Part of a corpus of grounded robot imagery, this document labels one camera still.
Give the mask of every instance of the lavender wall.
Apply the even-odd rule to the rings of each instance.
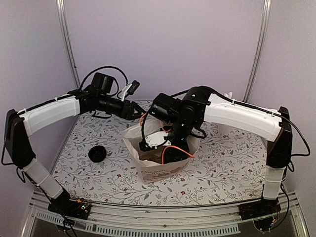
[[[287,185],[295,190],[311,236],[316,236],[316,2],[273,1],[267,37],[250,103],[286,106],[291,120],[310,144],[309,158],[293,158],[295,173]],[[305,152],[294,135],[294,151]]]
[[[60,31],[56,1],[13,1],[0,4],[0,134],[9,109],[28,108],[74,88]],[[74,119],[31,137],[37,158],[51,169]],[[0,236],[16,237],[33,187],[23,184],[13,166],[0,165]]]
[[[242,99],[264,1],[65,1],[79,77],[103,65],[122,68],[154,98],[194,85]],[[116,76],[123,86],[123,79]]]

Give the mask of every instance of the floral tablecloth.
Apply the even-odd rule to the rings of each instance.
[[[139,101],[148,108],[149,101]],[[121,138],[138,123],[112,116],[80,116],[53,171],[53,177],[73,197],[130,205],[189,206],[221,204],[260,198],[265,178],[266,148],[257,135],[232,129],[224,139],[216,124],[203,124],[208,137],[188,166],[165,180],[143,184]],[[107,149],[101,163],[89,150]]]

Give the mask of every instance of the black lid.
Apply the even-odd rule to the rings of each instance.
[[[88,153],[90,160],[93,162],[101,162],[107,155],[107,151],[104,146],[95,146],[92,147]]]

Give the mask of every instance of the white plastic cover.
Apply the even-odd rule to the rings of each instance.
[[[275,200],[279,194],[283,173],[286,167],[276,169],[267,166],[266,180],[263,188],[263,198]]]
[[[79,100],[74,96],[58,100],[20,115],[28,136],[59,120],[80,114]]]
[[[37,159],[33,159],[23,171],[51,198],[57,198],[62,193],[62,187]]]
[[[155,132],[153,134],[150,134],[146,136],[146,142],[150,147],[158,146],[159,144],[162,144],[165,142],[165,137],[168,136],[167,132],[159,131]],[[171,145],[171,143],[166,142],[165,146]]]
[[[204,121],[224,124],[255,133],[268,141],[275,141],[280,133],[279,122],[282,119],[265,112],[247,108],[228,102],[216,94],[211,94],[208,99],[211,104],[206,106]],[[275,114],[277,110],[266,109]]]

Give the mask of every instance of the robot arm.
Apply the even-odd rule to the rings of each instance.
[[[169,133],[157,132],[146,135],[140,143],[143,151],[154,149],[161,141],[164,146],[177,146],[188,151],[186,139],[193,128],[199,129],[203,122],[218,123],[255,133],[268,141],[267,171],[260,208],[263,212],[275,212],[277,197],[284,170],[291,159],[292,130],[288,123],[288,110],[280,107],[267,110],[227,98],[212,88],[191,88],[182,100],[165,94],[158,95],[148,113],[165,122],[171,122]],[[165,163],[186,159],[188,156],[177,149],[167,149]],[[262,215],[258,207],[241,207],[242,216],[249,218]]]
[[[84,90],[70,91],[67,95],[46,101],[27,110],[7,112],[5,147],[13,164],[49,196],[52,203],[50,210],[54,212],[78,217],[77,211],[72,213],[71,207],[74,206],[74,202],[70,201],[69,193],[36,159],[29,137],[43,127],[59,120],[96,110],[114,114],[127,120],[140,118],[144,110],[135,102],[124,100],[124,97],[115,99],[107,95],[111,90],[113,80],[111,76],[96,73],[91,85]],[[129,93],[134,93],[136,89],[137,87],[134,87],[133,91],[129,90]],[[86,218],[88,209],[83,211],[85,211],[83,213],[84,218]]]

